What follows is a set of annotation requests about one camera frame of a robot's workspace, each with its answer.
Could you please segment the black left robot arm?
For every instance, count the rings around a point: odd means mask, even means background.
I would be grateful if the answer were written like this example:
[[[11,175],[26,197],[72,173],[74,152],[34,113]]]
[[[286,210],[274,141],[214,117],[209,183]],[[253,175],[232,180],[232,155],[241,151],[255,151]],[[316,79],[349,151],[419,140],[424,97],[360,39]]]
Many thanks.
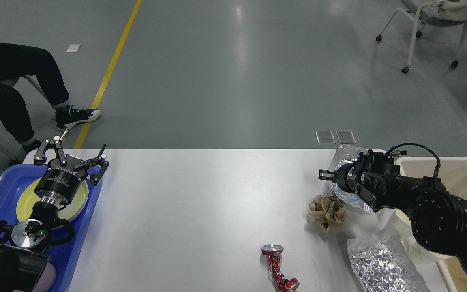
[[[0,176],[0,292],[31,292],[56,276],[49,290],[66,292],[109,167],[104,150],[89,159],[64,152],[62,136],[45,139],[32,164]]]

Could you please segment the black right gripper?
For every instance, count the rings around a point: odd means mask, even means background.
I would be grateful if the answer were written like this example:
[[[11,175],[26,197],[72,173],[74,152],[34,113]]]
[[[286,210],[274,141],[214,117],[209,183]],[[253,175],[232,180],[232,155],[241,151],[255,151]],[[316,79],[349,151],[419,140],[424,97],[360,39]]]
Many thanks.
[[[318,179],[325,181],[335,181],[338,187],[346,193],[356,194],[354,187],[356,181],[350,178],[350,172],[354,169],[356,163],[343,164],[336,171],[319,169]]]

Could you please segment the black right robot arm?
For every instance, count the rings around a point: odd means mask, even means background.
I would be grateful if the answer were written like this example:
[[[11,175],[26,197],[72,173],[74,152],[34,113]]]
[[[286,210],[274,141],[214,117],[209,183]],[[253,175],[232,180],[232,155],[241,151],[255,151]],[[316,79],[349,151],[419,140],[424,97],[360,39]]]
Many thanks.
[[[441,161],[431,177],[400,175],[395,158],[406,155],[396,145],[387,152],[367,150],[335,171],[319,170],[319,179],[356,194],[373,211],[401,210],[418,244],[428,251],[457,257],[467,274],[467,200],[450,194],[439,179]]]

